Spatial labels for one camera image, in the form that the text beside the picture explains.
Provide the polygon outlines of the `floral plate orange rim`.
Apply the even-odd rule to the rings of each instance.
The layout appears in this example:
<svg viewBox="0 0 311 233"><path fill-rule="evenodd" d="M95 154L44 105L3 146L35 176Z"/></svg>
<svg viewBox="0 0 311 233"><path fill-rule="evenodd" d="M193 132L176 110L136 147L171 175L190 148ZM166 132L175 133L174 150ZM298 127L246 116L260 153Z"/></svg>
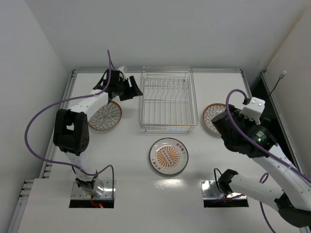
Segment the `floral plate orange rim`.
<svg viewBox="0 0 311 233"><path fill-rule="evenodd" d="M122 117L120 105L114 101L101 107L88 121L90 128L98 131L107 131L115 127Z"/></svg>
<svg viewBox="0 0 311 233"><path fill-rule="evenodd" d="M203 111L203 121L206 127L215 134L219 135L219 132L215 128L212 123L212 119L215 118L217 115L225 111L225 104L223 103L213 103L207 106Z"/></svg>

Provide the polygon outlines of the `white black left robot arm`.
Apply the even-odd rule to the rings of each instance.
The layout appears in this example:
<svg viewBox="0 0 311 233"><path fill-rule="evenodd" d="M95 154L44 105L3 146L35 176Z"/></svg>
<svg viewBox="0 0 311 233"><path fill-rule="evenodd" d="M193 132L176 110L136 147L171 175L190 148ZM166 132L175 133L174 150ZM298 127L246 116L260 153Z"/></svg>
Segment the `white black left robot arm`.
<svg viewBox="0 0 311 233"><path fill-rule="evenodd" d="M99 172L85 155L89 145L88 121L115 97L125 101L139 96L142 92L134 76L127 78L121 68L107 69L88 97L56 113L53 143L68 157L77 186L91 197L100 197L104 185L98 178Z"/></svg>

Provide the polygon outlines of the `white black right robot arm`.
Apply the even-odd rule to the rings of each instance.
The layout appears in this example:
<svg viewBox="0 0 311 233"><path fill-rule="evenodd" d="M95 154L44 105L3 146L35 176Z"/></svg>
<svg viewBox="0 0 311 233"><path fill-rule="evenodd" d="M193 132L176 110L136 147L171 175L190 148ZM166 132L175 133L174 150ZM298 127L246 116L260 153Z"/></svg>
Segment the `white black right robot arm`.
<svg viewBox="0 0 311 233"><path fill-rule="evenodd" d="M265 119L258 124L264 105L254 109L250 104L242 110L228 105L212 119L225 147L246 155L260 165L278 184L277 187L252 181L239 172L227 169L213 184L213 195L223 198L231 193L247 195L279 213L289 224L304 228L311 225L311 180L302 174L282 153L275 137L268 131Z"/></svg>

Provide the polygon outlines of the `sunburst plate dark rim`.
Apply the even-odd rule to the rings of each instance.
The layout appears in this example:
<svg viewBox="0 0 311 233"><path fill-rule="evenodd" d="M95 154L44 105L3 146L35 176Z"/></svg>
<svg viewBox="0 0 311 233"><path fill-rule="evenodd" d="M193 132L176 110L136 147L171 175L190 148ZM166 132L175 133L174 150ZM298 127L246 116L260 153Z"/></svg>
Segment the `sunburst plate dark rim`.
<svg viewBox="0 0 311 233"><path fill-rule="evenodd" d="M175 177L182 173L189 162L186 146L171 137L161 138L150 147L149 163L153 171L164 177Z"/></svg>

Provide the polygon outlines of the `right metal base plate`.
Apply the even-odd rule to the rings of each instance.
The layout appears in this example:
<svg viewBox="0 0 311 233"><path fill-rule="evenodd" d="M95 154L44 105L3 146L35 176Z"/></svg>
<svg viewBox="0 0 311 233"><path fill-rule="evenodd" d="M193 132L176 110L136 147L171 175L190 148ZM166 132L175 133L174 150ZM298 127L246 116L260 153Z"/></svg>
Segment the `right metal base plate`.
<svg viewBox="0 0 311 233"><path fill-rule="evenodd" d="M203 200L246 200L247 196L240 193L230 193L228 195L221 193L215 180L201 180L201 189Z"/></svg>

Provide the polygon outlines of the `metal base plate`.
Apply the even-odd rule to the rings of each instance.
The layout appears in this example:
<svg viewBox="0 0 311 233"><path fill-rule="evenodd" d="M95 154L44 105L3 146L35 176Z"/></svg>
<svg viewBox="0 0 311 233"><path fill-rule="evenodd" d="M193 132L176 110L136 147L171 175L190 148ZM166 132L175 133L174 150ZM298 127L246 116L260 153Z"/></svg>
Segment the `metal base plate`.
<svg viewBox="0 0 311 233"><path fill-rule="evenodd" d="M240 193L230 193L228 195L221 193L215 180L201 180L201 189L203 200L246 200L247 196Z"/></svg>
<svg viewBox="0 0 311 233"><path fill-rule="evenodd" d="M116 191L116 183L112 180L98 180L94 184L92 191L84 190L74 183L71 191L71 200L88 200L93 197L95 200L112 200Z"/></svg>

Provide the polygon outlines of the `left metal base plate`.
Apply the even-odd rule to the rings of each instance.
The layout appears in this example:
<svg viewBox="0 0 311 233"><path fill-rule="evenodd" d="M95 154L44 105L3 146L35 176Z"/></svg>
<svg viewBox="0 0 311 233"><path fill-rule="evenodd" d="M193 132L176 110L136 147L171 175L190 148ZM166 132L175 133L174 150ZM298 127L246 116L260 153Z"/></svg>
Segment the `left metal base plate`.
<svg viewBox="0 0 311 233"><path fill-rule="evenodd" d="M116 183L112 180L98 180L94 184L92 191L84 190L74 183L71 191L71 200L88 200L93 197L95 200L112 200L116 191Z"/></svg>

